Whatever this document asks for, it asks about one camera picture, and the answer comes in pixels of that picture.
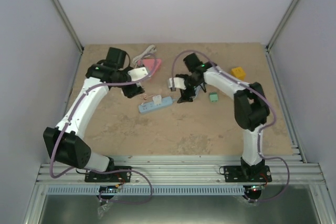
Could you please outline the light blue power strip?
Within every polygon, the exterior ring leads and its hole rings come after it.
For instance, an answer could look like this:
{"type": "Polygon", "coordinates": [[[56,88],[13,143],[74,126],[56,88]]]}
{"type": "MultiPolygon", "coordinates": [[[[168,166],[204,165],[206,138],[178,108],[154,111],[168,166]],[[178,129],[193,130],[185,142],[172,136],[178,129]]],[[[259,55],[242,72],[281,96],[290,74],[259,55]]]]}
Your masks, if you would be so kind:
{"type": "Polygon", "coordinates": [[[173,104],[173,99],[171,97],[162,98],[160,104],[154,104],[154,101],[146,102],[138,106],[139,112],[141,114],[150,113],[156,110],[167,108],[173,104]]]}

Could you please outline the white charger with ribbon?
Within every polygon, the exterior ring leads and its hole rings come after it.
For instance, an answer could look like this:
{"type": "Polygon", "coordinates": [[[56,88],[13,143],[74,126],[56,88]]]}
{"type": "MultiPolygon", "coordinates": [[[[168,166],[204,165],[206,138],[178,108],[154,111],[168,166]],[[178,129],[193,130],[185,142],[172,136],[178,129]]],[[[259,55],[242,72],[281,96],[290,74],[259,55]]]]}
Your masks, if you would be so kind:
{"type": "Polygon", "coordinates": [[[161,95],[155,95],[153,96],[153,103],[154,105],[160,105],[162,103],[162,96],[161,95]]]}

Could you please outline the green plug adapter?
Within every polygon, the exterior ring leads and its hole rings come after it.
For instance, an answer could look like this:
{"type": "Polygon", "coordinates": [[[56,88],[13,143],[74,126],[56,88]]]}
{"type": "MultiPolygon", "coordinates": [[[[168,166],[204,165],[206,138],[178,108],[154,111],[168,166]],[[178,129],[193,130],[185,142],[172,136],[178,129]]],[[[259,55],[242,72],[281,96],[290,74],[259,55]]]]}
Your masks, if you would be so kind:
{"type": "Polygon", "coordinates": [[[217,101],[219,100],[219,98],[218,98],[218,93],[217,93],[217,92],[211,92],[211,93],[209,94],[209,100],[210,100],[211,102],[217,102],[217,101]]]}

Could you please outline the pink socket base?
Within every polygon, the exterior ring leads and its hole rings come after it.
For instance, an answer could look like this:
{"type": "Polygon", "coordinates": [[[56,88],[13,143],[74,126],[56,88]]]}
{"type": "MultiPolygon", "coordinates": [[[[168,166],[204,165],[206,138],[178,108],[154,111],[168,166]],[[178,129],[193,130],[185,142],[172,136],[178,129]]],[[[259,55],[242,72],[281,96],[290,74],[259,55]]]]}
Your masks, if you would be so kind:
{"type": "Polygon", "coordinates": [[[161,59],[143,59],[142,60],[142,65],[146,67],[146,69],[148,70],[148,73],[151,72],[150,78],[157,72],[161,64],[162,64],[161,59]]]}

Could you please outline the yellow cube socket adapter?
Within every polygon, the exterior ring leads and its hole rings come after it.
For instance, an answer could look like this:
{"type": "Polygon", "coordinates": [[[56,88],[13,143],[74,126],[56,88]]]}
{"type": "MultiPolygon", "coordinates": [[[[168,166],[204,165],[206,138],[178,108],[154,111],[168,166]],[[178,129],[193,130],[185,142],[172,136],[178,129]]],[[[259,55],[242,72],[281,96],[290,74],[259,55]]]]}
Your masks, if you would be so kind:
{"type": "Polygon", "coordinates": [[[245,80],[246,73],[242,67],[236,67],[231,69],[231,75],[239,80],[245,80]]]}

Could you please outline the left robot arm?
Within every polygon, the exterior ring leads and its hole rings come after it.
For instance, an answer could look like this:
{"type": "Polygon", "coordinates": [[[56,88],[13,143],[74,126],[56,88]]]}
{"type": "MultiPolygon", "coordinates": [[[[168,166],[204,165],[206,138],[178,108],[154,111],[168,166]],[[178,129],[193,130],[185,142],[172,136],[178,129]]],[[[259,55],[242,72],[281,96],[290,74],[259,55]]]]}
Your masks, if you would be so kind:
{"type": "Polygon", "coordinates": [[[146,67],[125,67],[124,62],[129,58],[126,51],[109,48],[105,59],[88,68],[83,86],[62,120],[55,127],[45,129],[43,139],[50,157],[52,178],[62,176],[53,172],[55,162],[68,165],[70,169],[95,172],[104,182],[114,178],[114,160],[93,152],[83,139],[95,110],[111,88],[121,88],[128,98],[143,93],[140,82],[148,79],[151,73],[146,67]]]}

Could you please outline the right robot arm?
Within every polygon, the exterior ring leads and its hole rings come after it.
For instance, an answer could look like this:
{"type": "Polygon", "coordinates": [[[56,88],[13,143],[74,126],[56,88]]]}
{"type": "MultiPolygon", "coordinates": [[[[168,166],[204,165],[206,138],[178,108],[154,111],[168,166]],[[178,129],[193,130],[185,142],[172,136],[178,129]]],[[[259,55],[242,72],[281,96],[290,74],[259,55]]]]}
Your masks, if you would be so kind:
{"type": "Polygon", "coordinates": [[[212,61],[203,63],[195,53],[186,56],[183,61],[189,74],[173,74],[168,80],[169,88],[180,90],[179,103],[193,102],[195,89],[200,87],[205,90],[206,85],[217,88],[233,100],[234,118],[243,129],[244,145],[240,166],[226,168],[225,172],[234,171],[241,174],[244,181],[254,181],[265,168],[263,128],[270,114],[261,84],[241,81],[212,61]]]}

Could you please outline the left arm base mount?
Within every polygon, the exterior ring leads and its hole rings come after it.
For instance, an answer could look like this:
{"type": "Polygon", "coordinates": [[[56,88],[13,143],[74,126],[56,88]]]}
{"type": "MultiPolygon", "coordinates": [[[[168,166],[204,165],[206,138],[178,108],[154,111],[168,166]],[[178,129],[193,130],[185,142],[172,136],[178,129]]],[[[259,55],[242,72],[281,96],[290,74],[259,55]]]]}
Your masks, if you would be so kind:
{"type": "Polygon", "coordinates": [[[86,183],[128,183],[131,179],[131,166],[115,166],[117,173],[97,174],[94,172],[86,173],[86,183]]]}

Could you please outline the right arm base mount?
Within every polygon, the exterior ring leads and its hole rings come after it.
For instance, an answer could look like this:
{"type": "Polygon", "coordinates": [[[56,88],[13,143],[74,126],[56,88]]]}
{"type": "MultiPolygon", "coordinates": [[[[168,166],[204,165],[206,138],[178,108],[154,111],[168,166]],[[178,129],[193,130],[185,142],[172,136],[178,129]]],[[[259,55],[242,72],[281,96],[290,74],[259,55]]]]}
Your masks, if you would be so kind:
{"type": "Polygon", "coordinates": [[[269,166],[258,168],[252,174],[244,174],[241,166],[222,166],[219,172],[227,183],[266,183],[272,182],[269,166]]]}

